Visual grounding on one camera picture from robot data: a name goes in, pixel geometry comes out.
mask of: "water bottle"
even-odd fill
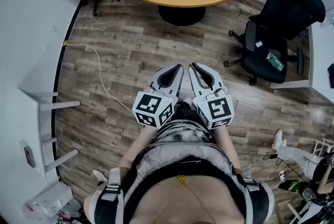
[[[271,52],[268,53],[266,60],[269,61],[269,63],[276,68],[277,71],[282,71],[284,65],[281,63],[281,61]]]

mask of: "white cable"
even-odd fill
[[[104,91],[105,91],[111,98],[113,98],[114,100],[118,101],[121,105],[123,105],[126,109],[128,109],[128,110],[132,113],[132,110],[131,110],[131,109],[129,109],[126,105],[124,105],[124,103],[121,102],[118,98],[112,96],[112,95],[105,89],[105,86],[104,86],[104,83],[103,83],[103,80],[102,80],[102,76],[101,76],[101,60],[100,60],[100,56],[99,56],[98,52],[96,51],[96,49],[95,49],[93,46],[89,46],[89,45],[86,45],[86,44],[78,44],[78,45],[74,45],[74,44],[68,44],[68,43],[67,43],[66,45],[67,45],[67,46],[87,46],[87,47],[89,47],[89,48],[92,48],[92,49],[95,51],[95,53],[96,53],[96,55],[98,56],[98,59],[99,59],[99,75],[100,75],[100,79],[101,79],[101,83],[102,83],[102,86],[103,86]]]

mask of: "black strap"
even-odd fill
[[[100,194],[94,211],[95,224],[115,224],[118,197],[114,201],[103,200],[101,197],[105,190]]]
[[[253,204],[253,223],[264,223],[269,210],[269,196],[261,184],[259,190],[249,192]]]

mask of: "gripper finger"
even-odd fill
[[[174,99],[178,97],[184,69],[181,64],[164,67],[154,73],[150,87],[156,92],[162,92],[165,96]]]
[[[188,72],[196,97],[206,96],[224,86],[220,74],[207,65],[192,63],[189,65]],[[202,77],[206,85],[202,84],[198,74]]]

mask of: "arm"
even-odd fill
[[[141,150],[143,150],[146,146],[151,144],[154,140],[158,132],[158,129],[150,126],[145,126],[136,140],[131,144],[127,153],[123,156],[120,162],[120,170],[121,170],[121,179],[125,176],[125,174],[129,171],[132,166],[133,161],[139,154]]]
[[[326,193],[331,193],[333,191],[334,181],[327,183],[331,170],[332,170],[332,166],[329,165],[325,174],[323,175],[323,178],[320,181],[320,184],[317,190],[318,194],[326,194]]]
[[[216,139],[217,145],[224,150],[229,160],[232,162],[235,173],[241,174],[241,165],[238,154],[234,148],[233,142],[231,141],[229,131],[226,126],[215,128],[214,138]]]

